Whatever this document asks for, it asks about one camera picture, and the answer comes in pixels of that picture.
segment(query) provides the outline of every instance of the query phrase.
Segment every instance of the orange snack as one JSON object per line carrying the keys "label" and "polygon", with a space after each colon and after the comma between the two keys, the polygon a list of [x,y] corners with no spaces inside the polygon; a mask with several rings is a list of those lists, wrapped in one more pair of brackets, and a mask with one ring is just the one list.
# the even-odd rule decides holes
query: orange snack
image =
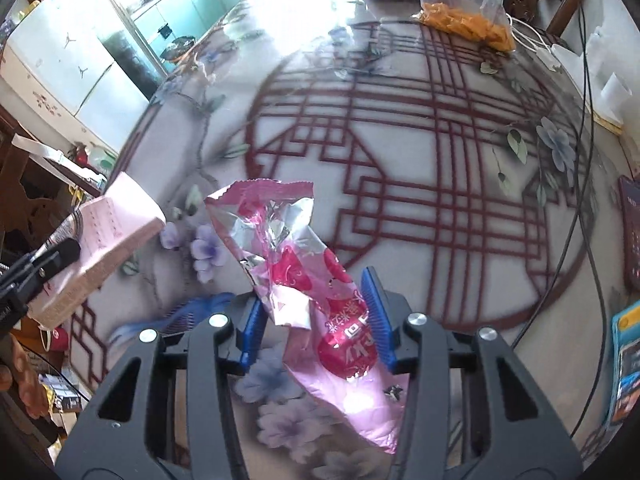
{"label": "orange snack", "polygon": [[495,50],[508,52],[516,48],[510,28],[492,23],[482,14],[469,14],[442,3],[422,4],[417,18],[442,32],[457,34],[469,41],[484,41]]}

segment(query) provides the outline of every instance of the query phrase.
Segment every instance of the human hand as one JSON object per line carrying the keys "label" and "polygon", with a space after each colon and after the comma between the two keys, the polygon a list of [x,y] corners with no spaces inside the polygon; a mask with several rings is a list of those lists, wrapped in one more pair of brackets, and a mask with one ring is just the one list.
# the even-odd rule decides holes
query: human hand
{"label": "human hand", "polygon": [[7,391],[14,382],[18,384],[18,394],[31,418],[39,418],[49,413],[49,400],[44,386],[38,382],[38,375],[31,367],[29,358],[14,336],[13,343],[14,368],[16,375],[11,374],[7,366],[0,366],[0,392]]}

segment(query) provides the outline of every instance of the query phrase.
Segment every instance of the white cabinet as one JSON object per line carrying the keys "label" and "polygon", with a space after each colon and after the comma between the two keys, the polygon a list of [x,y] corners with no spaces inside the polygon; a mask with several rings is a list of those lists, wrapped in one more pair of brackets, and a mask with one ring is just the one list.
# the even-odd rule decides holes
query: white cabinet
{"label": "white cabinet", "polygon": [[119,65],[113,63],[87,96],[76,117],[119,152],[147,105],[142,92]]}
{"label": "white cabinet", "polygon": [[22,20],[7,43],[72,114],[113,64],[93,31],[75,26],[52,0],[44,0]]}

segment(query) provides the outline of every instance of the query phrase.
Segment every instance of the metal bolt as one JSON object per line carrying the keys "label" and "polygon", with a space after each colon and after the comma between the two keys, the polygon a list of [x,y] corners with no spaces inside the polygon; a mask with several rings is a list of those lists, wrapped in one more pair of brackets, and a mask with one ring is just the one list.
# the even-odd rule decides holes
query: metal bolt
{"label": "metal bolt", "polygon": [[209,324],[214,328],[222,328],[229,322],[229,318],[224,314],[214,314],[209,318]]}
{"label": "metal bolt", "polygon": [[140,341],[143,343],[151,343],[156,340],[156,337],[158,337],[158,332],[153,328],[147,328],[140,332]]}
{"label": "metal bolt", "polygon": [[424,325],[427,322],[427,317],[420,312],[412,312],[407,317],[409,323],[414,326]]}
{"label": "metal bolt", "polygon": [[493,341],[498,337],[498,333],[490,326],[483,326],[478,333],[485,341]]}

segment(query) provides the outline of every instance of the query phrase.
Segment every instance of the pink plastic wrapper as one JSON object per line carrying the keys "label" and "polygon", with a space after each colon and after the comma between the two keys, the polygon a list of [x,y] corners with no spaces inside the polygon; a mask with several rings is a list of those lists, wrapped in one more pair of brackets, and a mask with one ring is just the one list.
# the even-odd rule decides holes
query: pink plastic wrapper
{"label": "pink plastic wrapper", "polygon": [[206,199],[218,236],[271,319],[291,327],[283,357],[289,372],[359,435],[393,453],[408,378],[378,360],[358,287],[309,227],[313,202],[310,182],[273,180],[236,182]]}

